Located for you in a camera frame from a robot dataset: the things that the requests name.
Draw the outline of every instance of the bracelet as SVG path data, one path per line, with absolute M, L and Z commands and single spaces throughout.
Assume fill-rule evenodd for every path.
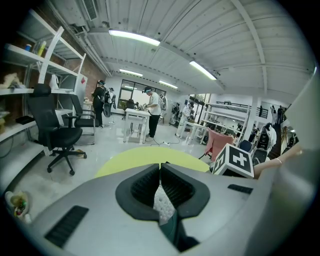
M 280 164 L 282 164 L 281 160 L 279 158 L 276 158 L 277 160 L 279 160 Z

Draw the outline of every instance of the fluorescent light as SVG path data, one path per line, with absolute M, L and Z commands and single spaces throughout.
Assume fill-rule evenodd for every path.
M 127 86 L 127 85 L 125 85 L 124 87 L 129 88 L 129 89 L 135 89 L 135 90 L 137 89 L 137 88 L 133 88 L 132 86 Z
M 176 87 L 176 86 L 174 86 L 174 85 L 172 85 L 172 84 L 170 84 L 170 83 L 167 83 L 167 82 L 164 82 L 164 81 L 159 81 L 159 83 L 160 84 L 163 84 L 163 85 L 166 85 L 166 86 L 170 86 L 170 87 L 172 87 L 172 88 L 174 88 L 174 89 L 177 89 L 178 87 Z
M 194 66 L 197 70 L 199 70 L 202 73 L 204 73 L 211 80 L 217 80 L 214 75 L 212 75 L 208 70 L 206 70 L 204 67 L 200 66 L 195 61 L 190 61 L 190 65 Z
M 120 72 L 128 73 L 128 74 L 135 75 L 135 76 L 138 76 L 138 77 L 142 77 L 143 76 L 143 74 L 132 72 L 132 71 L 129 71 L 129 70 L 124 70 L 124 69 L 119 69 L 119 70 L 120 70 Z
M 115 36 L 115 37 L 130 38 L 130 39 L 145 42 L 154 46 L 158 46 L 160 44 L 160 41 L 155 40 L 153 38 L 150 38 L 141 34 L 127 32 L 127 31 L 109 29 L 109 35 Z

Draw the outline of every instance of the ceiling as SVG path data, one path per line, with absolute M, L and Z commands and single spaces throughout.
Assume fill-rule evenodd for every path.
M 145 80 L 163 80 L 181 93 L 294 99 L 315 68 L 303 34 L 271 0 L 96 0 L 93 21 L 82 1 L 52 2 L 67 23 L 86 27 L 87 35 L 81 36 L 113 74 L 119 69 L 142 73 Z M 161 44 L 110 36 L 109 28 Z M 217 80 L 192 67 L 192 59 Z

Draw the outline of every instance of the metal rack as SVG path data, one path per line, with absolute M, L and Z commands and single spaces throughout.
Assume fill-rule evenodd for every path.
M 248 122 L 249 114 L 250 114 L 250 108 L 249 107 L 224 105 L 224 104 L 218 104 L 218 103 L 217 104 L 210 103 L 210 104 L 208 104 L 208 106 L 210 106 L 210 110 L 204 112 L 204 117 L 203 117 L 203 119 L 200 120 L 200 122 L 209 123 L 209 124 L 213 124 L 213 125 L 216 125 L 216 126 L 219 126 L 219 127 L 222 127 L 222 128 L 226 128 L 226 129 L 229 129 L 229 130 L 232 130 L 232 131 L 236 132 L 237 134 L 240 134 L 240 137 L 243 136 L 244 131 L 245 131 L 245 127 L 246 127 L 247 122 Z M 247 115 L 246 115 L 245 119 L 243 119 L 243 118 L 239 118 L 239 117 L 235 117 L 235 116 L 231 116 L 231 115 L 227 115 L 227 114 L 220 114 L 220 113 L 213 112 L 212 108 L 233 110 L 233 111 L 238 111 L 238 112 L 242 112 L 242 113 L 247 113 Z M 237 129 L 232 129 L 230 127 L 226 127 L 225 125 L 209 121 L 209 117 L 211 115 L 218 116 L 218 117 L 229 118 L 229 119 L 232 119 L 232 120 L 238 120 L 238 121 L 244 122 L 242 131 L 239 131 Z M 207 131 L 205 130 L 203 135 L 199 135 L 199 134 L 196 135 L 196 137 L 200 138 L 200 144 L 203 143 L 206 133 L 207 133 Z M 236 142 L 236 146 L 238 146 L 239 142 L 241 141 L 240 137 Z
M 0 95 L 13 94 L 30 94 L 33 89 L 29 87 L 31 71 L 37 69 L 39 71 L 38 83 L 43 84 L 47 73 L 62 76 L 76 77 L 75 85 L 80 79 L 80 72 L 84 63 L 86 54 L 81 55 L 69 43 L 67 43 L 61 36 L 64 32 L 63 27 L 54 30 L 44 19 L 42 19 L 34 10 L 30 10 L 24 23 L 17 33 L 34 43 L 33 51 L 27 51 L 17 46 L 6 44 L 4 47 L 2 61 L 8 64 L 23 66 L 26 68 L 23 84 L 25 89 L 2 89 Z M 44 57 L 38 56 L 37 52 L 42 42 L 47 42 L 46 53 Z M 51 61 L 52 55 L 59 57 L 66 64 L 68 59 L 80 59 L 80 65 L 77 70 L 69 70 L 64 66 Z M 65 90 L 52 90 L 54 94 L 73 94 L 73 92 Z M 62 120 L 62 115 L 72 113 L 72 109 L 56 109 L 56 114 L 59 121 Z M 23 97 L 23 114 L 28 113 L 26 97 Z M 0 135 L 0 143 L 16 135 L 19 132 L 25 131 L 28 138 L 31 139 L 29 129 L 34 127 L 36 122 L 30 122 L 25 125 L 18 123 L 9 123 L 6 125 L 6 130 Z M 22 145 L 17 145 L 12 148 L 8 156 L 0 159 L 0 195 L 7 189 L 11 181 L 18 175 L 18 173 L 41 151 L 44 150 L 42 145 L 28 140 Z

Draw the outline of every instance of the yellow-green surface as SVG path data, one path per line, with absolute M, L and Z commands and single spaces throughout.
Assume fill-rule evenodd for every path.
M 187 153 L 165 147 L 142 146 L 122 152 L 110 159 L 96 173 L 95 178 L 115 174 L 138 166 L 165 162 L 200 172 L 209 170 L 209 165 Z

